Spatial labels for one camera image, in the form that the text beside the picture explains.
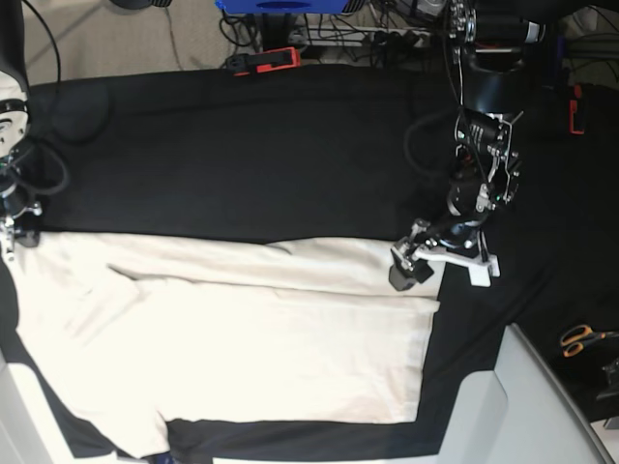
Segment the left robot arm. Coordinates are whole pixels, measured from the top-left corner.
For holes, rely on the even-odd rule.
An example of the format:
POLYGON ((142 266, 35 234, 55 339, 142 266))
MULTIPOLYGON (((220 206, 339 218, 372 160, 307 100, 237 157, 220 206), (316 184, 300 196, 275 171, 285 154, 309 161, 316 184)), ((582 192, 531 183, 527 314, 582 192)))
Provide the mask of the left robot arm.
POLYGON ((527 63, 544 35, 544 25, 496 1, 446 2, 441 44, 457 103, 455 160, 444 175, 447 211, 435 221, 416 219, 392 245, 389 281, 396 290, 426 282, 434 263, 466 269, 478 287, 500 275, 483 227, 516 195, 514 125, 534 82, 527 63))

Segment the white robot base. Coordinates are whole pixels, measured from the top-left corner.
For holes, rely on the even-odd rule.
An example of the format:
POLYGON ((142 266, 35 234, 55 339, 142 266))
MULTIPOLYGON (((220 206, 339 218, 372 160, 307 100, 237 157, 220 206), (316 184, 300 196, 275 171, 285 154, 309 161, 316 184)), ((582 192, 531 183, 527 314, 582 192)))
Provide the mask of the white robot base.
POLYGON ((20 464, 117 463, 115 454, 72 455, 29 367, 1 361, 1 461, 20 464))
MULTIPOLYGON (((367 326, 277 328, 217 359, 209 384, 215 463, 262 463, 275 443, 289 463, 409 463, 399 423, 413 419, 427 327, 387 320, 367 326)), ((493 369, 467 375, 444 436, 423 463, 607 463, 586 418, 517 326, 493 369)))

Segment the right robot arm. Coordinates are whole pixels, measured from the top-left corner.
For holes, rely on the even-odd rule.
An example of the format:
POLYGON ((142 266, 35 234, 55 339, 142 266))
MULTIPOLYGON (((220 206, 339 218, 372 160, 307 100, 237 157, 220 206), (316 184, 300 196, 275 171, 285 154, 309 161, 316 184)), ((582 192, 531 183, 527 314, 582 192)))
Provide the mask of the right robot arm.
POLYGON ((1 259, 15 259, 15 245, 36 247, 39 232, 23 218, 43 214, 40 198, 64 190, 71 179, 61 153, 45 136, 52 128, 53 115, 60 99, 62 63, 57 43, 43 16, 29 1, 1 3, 1 259), (25 64, 24 10, 43 26, 55 55, 54 96, 46 111, 42 133, 29 134, 31 110, 30 85, 25 64), (57 163, 60 179, 54 184, 38 185, 24 175, 23 164, 32 154, 42 151, 57 163))

